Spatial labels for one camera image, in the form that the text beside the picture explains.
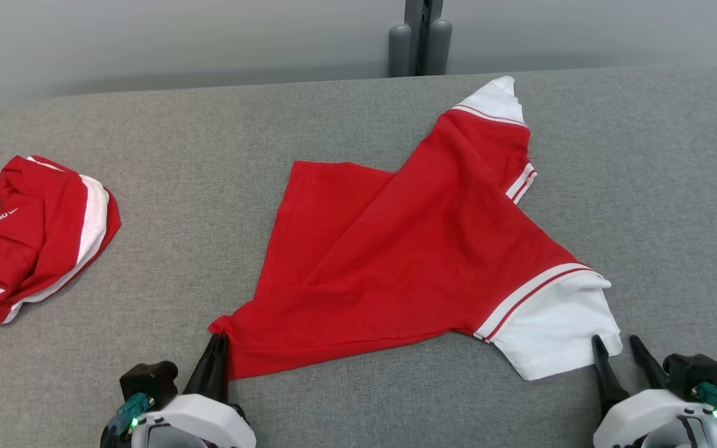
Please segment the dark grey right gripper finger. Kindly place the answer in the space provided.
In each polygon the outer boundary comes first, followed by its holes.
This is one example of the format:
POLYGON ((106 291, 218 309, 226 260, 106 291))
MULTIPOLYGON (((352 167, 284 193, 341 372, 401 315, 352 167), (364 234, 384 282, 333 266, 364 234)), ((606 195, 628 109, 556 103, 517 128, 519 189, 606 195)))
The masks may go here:
POLYGON ((601 340, 601 336, 594 335, 591 339, 591 345, 594 354, 601 419, 604 419, 613 406, 629 399, 630 394, 620 385, 612 366, 610 366, 609 352, 606 344, 601 340))
POLYGON ((663 366, 657 362, 654 356, 646 348, 643 341, 637 335, 629 337, 630 349, 634 355, 635 363, 640 366, 645 374, 645 379, 650 389, 667 389, 668 374, 666 374, 663 366))

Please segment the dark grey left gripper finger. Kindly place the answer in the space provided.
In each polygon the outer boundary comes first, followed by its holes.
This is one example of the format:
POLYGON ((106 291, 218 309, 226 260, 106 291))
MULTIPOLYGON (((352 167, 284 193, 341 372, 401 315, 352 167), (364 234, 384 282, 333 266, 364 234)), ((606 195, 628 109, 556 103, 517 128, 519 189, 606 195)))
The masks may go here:
POLYGON ((212 349, 212 397, 219 402, 228 403, 228 337, 225 334, 213 335, 212 349))
POLYGON ((221 334, 213 334, 182 394, 221 400, 221 334))

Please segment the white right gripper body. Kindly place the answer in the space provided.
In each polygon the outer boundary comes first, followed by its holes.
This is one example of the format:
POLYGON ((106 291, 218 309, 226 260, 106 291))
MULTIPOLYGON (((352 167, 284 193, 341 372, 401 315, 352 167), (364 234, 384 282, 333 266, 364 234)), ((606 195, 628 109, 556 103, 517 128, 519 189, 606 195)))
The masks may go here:
POLYGON ((708 404, 643 390, 612 407, 594 447, 717 447, 717 417, 708 404))

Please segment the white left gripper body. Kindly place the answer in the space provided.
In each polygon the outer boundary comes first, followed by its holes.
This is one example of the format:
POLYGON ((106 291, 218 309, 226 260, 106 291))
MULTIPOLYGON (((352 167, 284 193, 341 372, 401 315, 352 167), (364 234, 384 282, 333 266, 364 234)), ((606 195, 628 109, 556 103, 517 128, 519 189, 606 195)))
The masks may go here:
POLYGON ((137 423, 131 447, 256 447, 253 428, 236 408, 201 394, 177 395, 137 423))

